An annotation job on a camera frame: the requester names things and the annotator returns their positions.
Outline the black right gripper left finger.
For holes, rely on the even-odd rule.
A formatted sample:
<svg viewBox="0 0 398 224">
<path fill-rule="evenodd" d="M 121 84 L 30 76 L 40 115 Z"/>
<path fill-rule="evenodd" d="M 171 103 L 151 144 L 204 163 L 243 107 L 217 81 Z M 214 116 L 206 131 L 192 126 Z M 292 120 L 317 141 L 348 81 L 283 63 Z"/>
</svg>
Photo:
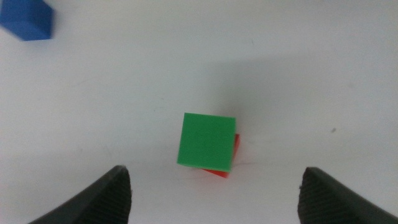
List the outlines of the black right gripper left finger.
<svg viewBox="0 0 398 224">
<path fill-rule="evenodd" d="M 131 204 L 129 171 L 125 166 L 118 165 L 31 224 L 127 224 Z"/>
</svg>

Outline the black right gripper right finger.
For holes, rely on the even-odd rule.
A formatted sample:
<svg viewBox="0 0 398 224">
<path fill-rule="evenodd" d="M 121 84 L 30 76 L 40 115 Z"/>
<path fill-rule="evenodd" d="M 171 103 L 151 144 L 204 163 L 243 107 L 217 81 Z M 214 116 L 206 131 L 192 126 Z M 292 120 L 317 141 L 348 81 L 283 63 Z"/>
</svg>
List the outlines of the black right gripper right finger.
<svg viewBox="0 0 398 224">
<path fill-rule="evenodd" d="M 305 169 L 297 205 L 300 223 L 397 224 L 383 210 L 317 167 Z"/>
</svg>

